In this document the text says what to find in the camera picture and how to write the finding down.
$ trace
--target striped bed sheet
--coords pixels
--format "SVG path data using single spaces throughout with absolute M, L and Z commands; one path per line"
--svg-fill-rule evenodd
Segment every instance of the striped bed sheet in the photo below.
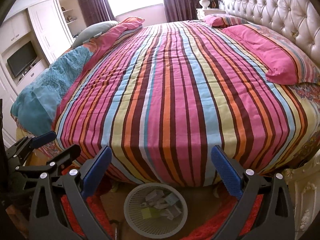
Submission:
M 220 145 L 271 173 L 317 151 L 320 89 L 268 82 L 267 71 L 202 21 L 144 27 L 70 88 L 47 154 L 78 144 L 83 163 L 109 145 L 113 179 L 199 187 L 215 182 L 210 151 Z

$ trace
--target tv screen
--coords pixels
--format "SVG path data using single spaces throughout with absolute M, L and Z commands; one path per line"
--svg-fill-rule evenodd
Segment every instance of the tv screen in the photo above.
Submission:
M 16 78 L 26 67 L 30 66 L 36 58 L 37 54 L 35 49 L 31 41 L 29 41 L 12 54 L 7 62 L 13 76 Z

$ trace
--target pink pillow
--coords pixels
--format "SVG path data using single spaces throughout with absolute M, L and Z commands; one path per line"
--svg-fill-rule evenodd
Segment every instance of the pink pillow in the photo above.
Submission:
M 228 27 L 223 33 L 256 55 L 268 69 L 268 81 L 280 85 L 302 82 L 320 84 L 320 69 L 295 44 L 267 27 L 246 24 Z
M 203 21 L 211 27 L 225 28 L 233 25 L 246 24 L 246 20 L 229 14 L 209 14 Z

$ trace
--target white vase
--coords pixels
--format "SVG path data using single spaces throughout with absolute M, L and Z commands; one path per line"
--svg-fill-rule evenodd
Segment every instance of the white vase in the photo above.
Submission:
M 202 6 L 203 9 L 207 9 L 208 6 L 210 5 L 210 1 L 209 0 L 200 0 L 199 3 L 200 3 L 200 5 Z

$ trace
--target pillow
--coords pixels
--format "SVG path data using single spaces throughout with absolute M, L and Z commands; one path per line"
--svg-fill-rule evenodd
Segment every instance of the pillow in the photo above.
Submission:
M 118 24 L 117 21 L 107 21 L 107 22 L 100 22 L 89 26 L 88 28 L 84 29 L 79 36 L 76 38 L 75 42 L 72 44 L 72 47 L 75 49 L 76 47 L 81 46 L 84 43 L 89 42 L 97 34 L 106 33 L 112 27 Z
M 229 14 L 209 14 L 203 21 L 211 27 L 225 28 L 233 25 L 246 24 L 246 20 Z
M 280 85 L 320 84 L 320 69 L 295 44 L 267 27 L 245 24 L 222 30 L 256 55 L 268 69 L 268 81 Z

